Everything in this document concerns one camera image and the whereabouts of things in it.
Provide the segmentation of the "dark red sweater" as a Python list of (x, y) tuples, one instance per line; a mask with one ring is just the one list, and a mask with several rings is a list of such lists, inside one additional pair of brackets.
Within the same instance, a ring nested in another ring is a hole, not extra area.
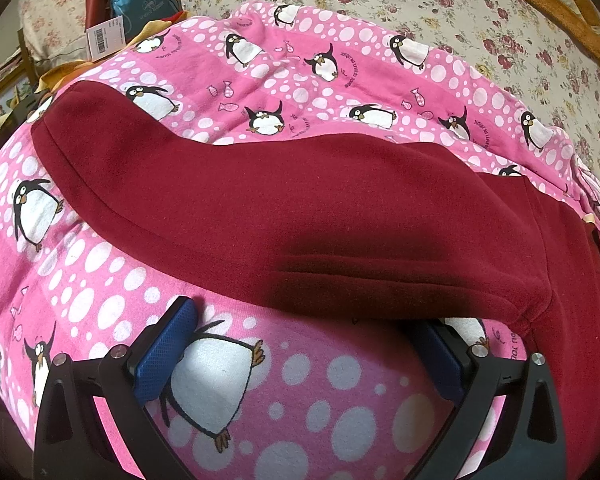
[(547, 358), (568, 477), (600, 454), (600, 229), (527, 178), (368, 134), (203, 144), (94, 81), (31, 136), (91, 228), (181, 281), (321, 318), (504, 323)]

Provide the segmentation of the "pink penguin blanket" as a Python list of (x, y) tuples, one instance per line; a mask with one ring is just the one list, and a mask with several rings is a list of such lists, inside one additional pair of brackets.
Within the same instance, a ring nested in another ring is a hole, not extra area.
[[(0, 397), (33, 453), (54, 357), (129, 346), (178, 296), (194, 300), (197, 326), (145, 408), (192, 479), (411, 479), (452, 410), (404, 334), (433, 318), (261, 307), (104, 240), (31, 136), (81, 81), (214, 146), (329, 133), (439, 144), (475, 172), (527, 178), (600, 229), (600, 179), (570, 136), (461, 58), (310, 6), (250, 1), (228, 18), (186, 18), (39, 98), (0, 143)], [(504, 323), (476, 319), (506, 356), (539, 352)]]

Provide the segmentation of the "white barcode tag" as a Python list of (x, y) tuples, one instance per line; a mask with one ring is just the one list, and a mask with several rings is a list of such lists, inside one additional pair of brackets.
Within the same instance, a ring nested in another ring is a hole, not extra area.
[(122, 16), (102, 22), (85, 31), (87, 53), (92, 62), (106, 58), (125, 46)]

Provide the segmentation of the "floral pillow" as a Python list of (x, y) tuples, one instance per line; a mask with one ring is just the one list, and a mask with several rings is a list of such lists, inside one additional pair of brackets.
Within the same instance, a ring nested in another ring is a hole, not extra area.
[(18, 0), (26, 46), (38, 65), (86, 59), (85, 0)]

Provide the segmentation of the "blue plastic bag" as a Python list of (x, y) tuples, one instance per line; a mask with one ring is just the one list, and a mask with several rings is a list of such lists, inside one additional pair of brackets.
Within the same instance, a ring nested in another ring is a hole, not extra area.
[(115, 18), (122, 18), (125, 40), (130, 41), (148, 22), (170, 18), (181, 6), (178, 0), (111, 0), (111, 9)]

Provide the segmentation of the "floral bed sheet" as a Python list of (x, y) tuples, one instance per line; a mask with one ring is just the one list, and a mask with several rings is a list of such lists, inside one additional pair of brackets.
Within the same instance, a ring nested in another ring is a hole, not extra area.
[[(226, 18), (247, 0), (181, 0)], [(600, 179), (600, 62), (524, 0), (264, 0), (365, 18), (464, 58), (518, 96), (542, 122), (563, 128)]]

